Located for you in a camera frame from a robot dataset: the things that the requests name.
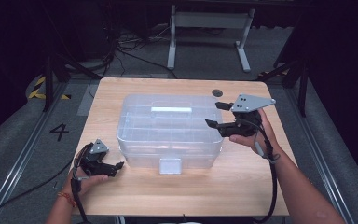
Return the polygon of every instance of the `gray carpet floor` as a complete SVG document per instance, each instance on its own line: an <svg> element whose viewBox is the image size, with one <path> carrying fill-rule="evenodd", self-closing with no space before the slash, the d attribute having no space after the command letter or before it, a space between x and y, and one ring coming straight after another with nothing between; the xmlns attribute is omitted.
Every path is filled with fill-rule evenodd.
<svg viewBox="0 0 358 224"><path fill-rule="evenodd" d="M289 28L251 30L245 45L251 73L243 73L239 57L233 47L234 41L238 40L237 36L240 34L238 31L225 30L220 35L210 35L201 30L184 30L178 33L176 66L173 71L163 68L167 63L169 42L162 39L141 49L128 51L128 53L163 66L156 66L116 52L117 58L114 59L105 76L173 78L172 72L174 72L177 77L188 79L255 80L259 73L273 69L272 65L291 31ZM87 66L94 63L98 61L83 64ZM39 74L35 74L35 80L29 84L27 90L24 90L27 96L38 76ZM310 136L301 125L306 122L334 177L335 186L333 187L341 193L338 197L345 202L351 215L347 222L358 223L356 163L351 158L350 152L312 86L310 85L307 92L307 117L301 118L296 106L290 100L293 95L297 95L298 86L296 85L292 90L286 90L280 85L281 79L281 77L275 77L269 80L268 88L272 97L277 100L275 106L299 168L326 198L331 199L337 196L331 195L328 182L312 156L312 148L315 146L310 143ZM17 173L14 181L15 187L8 190L6 200L55 175L74 156L98 81L89 80L80 74L73 75L73 78L66 84L56 83L55 85L63 85L64 94L70 94L72 97L70 100L57 100L51 108L46 123L38 130L40 134L34 140L34 147L27 150L30 154L29 160L25 162L24 169ZM41 117L46 116L42 112L43 107L43 100L29 99L27 105L1 125L0 190L6 184L7 177L10 176L10 171L23 152L30 136L34 134L34 127L38 125ZM69 133L64 134L58 141L59 136L49 131L61 124L66 125L65 130ZM67 172L68 169L42 188L0 209L0 223L43 223ZM74 216L74 223L80 220L80 217ZM90 217L90 221L114 223L112 217ZM290 217L285 222L291 223ZM268 223L282 223L282 218L275 217Z"/></svg>

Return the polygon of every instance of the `white desk frame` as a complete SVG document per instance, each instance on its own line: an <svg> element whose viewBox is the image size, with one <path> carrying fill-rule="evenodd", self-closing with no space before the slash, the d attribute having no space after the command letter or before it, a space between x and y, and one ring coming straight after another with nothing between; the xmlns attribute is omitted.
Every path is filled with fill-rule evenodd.
<svg viewBox="0 0 358 224"><path fill-rule="evenodd" d="M173 5L171 12L171 42L167 67L169 69L175 67L176 27L231 28L243 30L241 41L236 41L236 48L240 55L243 71L250 72L251 67L246 58L244 45L254 14L254 9L251 9L249 13L176 12L176 6Z"/></svg>

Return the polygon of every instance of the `storage container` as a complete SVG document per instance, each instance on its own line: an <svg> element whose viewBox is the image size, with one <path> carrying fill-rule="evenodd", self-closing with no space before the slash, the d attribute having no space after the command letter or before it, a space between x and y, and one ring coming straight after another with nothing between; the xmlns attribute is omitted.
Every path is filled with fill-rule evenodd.
<svg viewBox="0 0 358 224"><path fill-rule="evenodd" d="M223 138L205 119L222 122L212 96L130 94L117 127L119 149L133 167L157 168L164 175L210 168Z"/></svg>

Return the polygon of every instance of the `person's right hand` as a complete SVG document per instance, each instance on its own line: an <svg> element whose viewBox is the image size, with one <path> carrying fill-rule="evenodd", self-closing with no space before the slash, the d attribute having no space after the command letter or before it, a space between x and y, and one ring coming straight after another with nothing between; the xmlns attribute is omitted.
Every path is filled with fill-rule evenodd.
<svg viewBox="0 0 358 224"><path fill-rule="evenodd" d="M258 113L260 114L260 117L262 120L262 125L264 127L264 131L266 132L268 140L270 141L270 143L273 146L276 146L277 140L275 137L275 133L272 130L269 120L267 119L266 113L264 112L263 109L258 109ZM229 140L231 142L235 142L235 143L250 147L252 149L252 151L255 153L257 153L257 149L255 148L255 142L258 142L260 144L260 146L263 148L264 152L266 152L266 150L267 150L266 144L264 142L265 139L264 139L263 134L261 134L261 132L258 132L257 136L255 136L255 134L254 134L249 137L244 137L242 135L233 134L229 137Z"/></svg>

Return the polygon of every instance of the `table top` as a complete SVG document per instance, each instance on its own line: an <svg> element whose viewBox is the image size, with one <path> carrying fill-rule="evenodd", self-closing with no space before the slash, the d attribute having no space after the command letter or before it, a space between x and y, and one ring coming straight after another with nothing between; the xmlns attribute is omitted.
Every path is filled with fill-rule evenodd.
<svg viewBox="0 0 358 224"><path fill-rule="evenodd" d="M100 82L76 153L100 138L109 152L104 163L125 161L118 150L117 124L124 97L130 93L212 95L234 102L239 93L270 98L265 83L222 80L114 78ZM296 162L274 105L264 108L277 140ZM223 122L232 122L223 111ZM160 175L157 169L134 168L125 163L116 177L91 189L82 200L88 215L124 216L264 216L272 198L267 160L245 146L224 139L222 152L210 169L184 169L181 175ZM274 216L288 216L281 189Z"/></svg>

